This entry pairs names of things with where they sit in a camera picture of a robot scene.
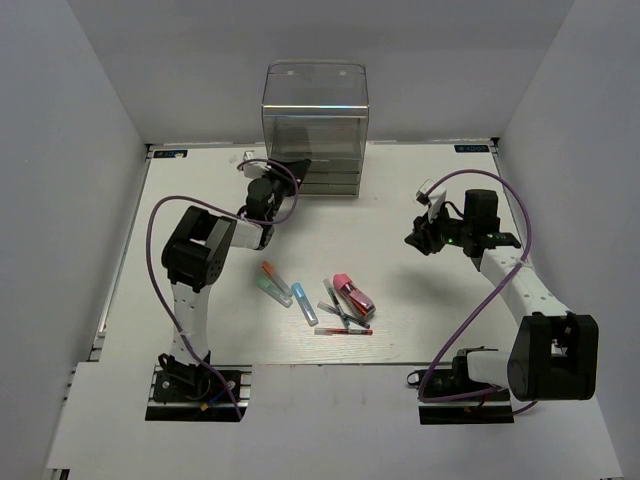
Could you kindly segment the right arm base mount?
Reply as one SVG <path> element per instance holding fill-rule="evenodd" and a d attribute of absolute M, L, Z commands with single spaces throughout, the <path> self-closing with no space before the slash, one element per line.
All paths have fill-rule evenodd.
<path fill-rule="evenodd" d="M 514 422 L 507 390 L 489 392 L 489 384 L 456 378 L 450 366 L 437 368 L 418 401 L 423 426 L 498 425 Z"/>

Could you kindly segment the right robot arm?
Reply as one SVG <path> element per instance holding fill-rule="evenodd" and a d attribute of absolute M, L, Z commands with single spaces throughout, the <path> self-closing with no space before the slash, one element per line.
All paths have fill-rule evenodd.
<path fill-rule="evenodd" d="M 589 400 L 596 388 L 599 328 L 590 315 L 559 301 L 523 258 L 524 248 L 500 229 L 498 195 L 465 193 L 463 212 L 451 217 L 443 188 L 420 191 L 426 206 L 406 237 L 425 255 L 455 246 L 496 288 L 518 332 L 512 348 L 472 347 L 457 352 L 449 369 L 435 366 L 422 375 L 425 402 L 459 401 L 510 391 L 520 401 Z"/>

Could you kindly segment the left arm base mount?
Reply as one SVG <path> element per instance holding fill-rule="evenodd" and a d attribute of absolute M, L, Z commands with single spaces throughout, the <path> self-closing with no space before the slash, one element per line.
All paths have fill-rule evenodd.
<path fill-rule="evenodd" d="M 221 368 L 220 373 L 244 414 L 249 405 L 252 369 Z M 155 365 L 145 414 L 146 421 L 235 423 L 240 418 L 222 382 L 215 376 L 198 387 L 174 379 Z"/>

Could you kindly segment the clear acrylic drawer organizer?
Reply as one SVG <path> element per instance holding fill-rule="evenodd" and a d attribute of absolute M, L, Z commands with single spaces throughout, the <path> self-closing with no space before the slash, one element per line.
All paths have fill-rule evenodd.
<path fill-rule="evenodd" d="M 311 161 L 304 195 L 359 195 L 369 113 L 362 64 L 281 60 L 267 69 L 261 108 L 266 152 L 280 163 Z"/>

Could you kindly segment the pink capped red stapler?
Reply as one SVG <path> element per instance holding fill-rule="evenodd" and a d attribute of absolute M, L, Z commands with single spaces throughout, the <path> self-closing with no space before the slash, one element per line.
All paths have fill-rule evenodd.
<path fill-rule="evenodd" d="M 334 289 L 346 300 L 356 316 L 367 320 L 374 315 L 376 310 L 374 302 L 354 284 L 347 274 L 335 274 L 332 283 Z"/>

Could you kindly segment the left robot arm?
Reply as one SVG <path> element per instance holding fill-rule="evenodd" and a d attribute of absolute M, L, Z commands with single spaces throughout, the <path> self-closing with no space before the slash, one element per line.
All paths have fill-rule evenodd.
<path fill-rule="evenodd" d="M 283 201 L 296 199 L 312 161 L 245 160 L 238 169 L 251 179 L 245 204 L 237 213 L 194 201 L 170 235 L 161 255 L 173 295 L 169 309 L 173 340 L 158 357 L 161 368 L 177 378 L 188 398 L 199 399 L 211 387 L 207 341 L 208 302 L 231 248 L 262 250 L 270 242 Z"/>

